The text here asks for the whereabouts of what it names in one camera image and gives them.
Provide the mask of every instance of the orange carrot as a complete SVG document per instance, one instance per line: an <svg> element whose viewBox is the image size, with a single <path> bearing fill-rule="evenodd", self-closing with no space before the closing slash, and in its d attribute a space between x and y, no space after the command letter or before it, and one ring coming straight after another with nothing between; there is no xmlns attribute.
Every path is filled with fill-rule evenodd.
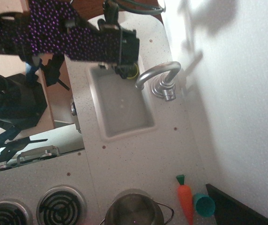
<svg viewBox="0 0 268 225"><path fill-rule="evenodd" d="M189 223L189 225L193 225L194 223L194 205L192 200L191 189L188 185L184 184L185 176L179 175L177 176L177 180L180 184L178 187L178 198L184 212L184 215Z"/></svg>

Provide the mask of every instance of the plastic cup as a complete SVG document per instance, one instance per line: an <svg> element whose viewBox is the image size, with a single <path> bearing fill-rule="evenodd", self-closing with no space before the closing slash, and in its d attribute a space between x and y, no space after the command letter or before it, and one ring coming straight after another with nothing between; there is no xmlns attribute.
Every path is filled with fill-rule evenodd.
<svg viewBox="0 0 268 225"><path fill-rule="evenodd" d="M210 217L215 212L215 202L208 195L197 193L193 196L194 209L202 217Z"/></svg>

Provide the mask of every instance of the metal pot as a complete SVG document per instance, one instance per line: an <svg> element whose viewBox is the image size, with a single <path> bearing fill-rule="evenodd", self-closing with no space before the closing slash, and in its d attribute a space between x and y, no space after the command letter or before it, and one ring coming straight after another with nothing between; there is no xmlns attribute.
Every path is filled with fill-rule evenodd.
<svg viewBox="0 0 268 225"><path fill-rule="evenodd" d="M171 217L166 222L159 205L171 210ZM170 206L155 202L144 191L130 189L116 196L100 225L165 225L173 215L174 210Z"/></svg>

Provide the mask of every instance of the black coil burner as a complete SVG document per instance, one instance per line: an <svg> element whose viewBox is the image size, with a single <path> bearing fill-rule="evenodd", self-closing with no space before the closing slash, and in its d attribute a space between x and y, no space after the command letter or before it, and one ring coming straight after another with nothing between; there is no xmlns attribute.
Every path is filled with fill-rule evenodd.
<svg viewBox="0 0 268 225"><path fill-rule="evenodd" d="M27 219L20 208L10 203L0 203L0 225L27 225Z"/></svg>
<svg viewBox="0 0 268 225"><path fill-rule="evenodd" d="M76 225L81 210L77 196L68 191L57 191L44 197L40 203L40 225Z"/></svg>

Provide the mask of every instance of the silver faucet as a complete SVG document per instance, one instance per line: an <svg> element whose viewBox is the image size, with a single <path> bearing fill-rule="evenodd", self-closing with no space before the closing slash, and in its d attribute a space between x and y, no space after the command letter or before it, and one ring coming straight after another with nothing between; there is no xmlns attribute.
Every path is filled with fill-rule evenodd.
<svg viewBox="0 0 268 225"><path fill-rule="evenodd" d="M165 101L172 101L176 99L175 94L175 82L173 78L181 69L179 62L165 62L157 65L143 74L140 74L136 81L136 88L143 90L144 83L150 78L159 75L161 73L169 71L168 74L162 74L160 77L156 77L152 81L152 92L158 98L164 98Z"/></svg>

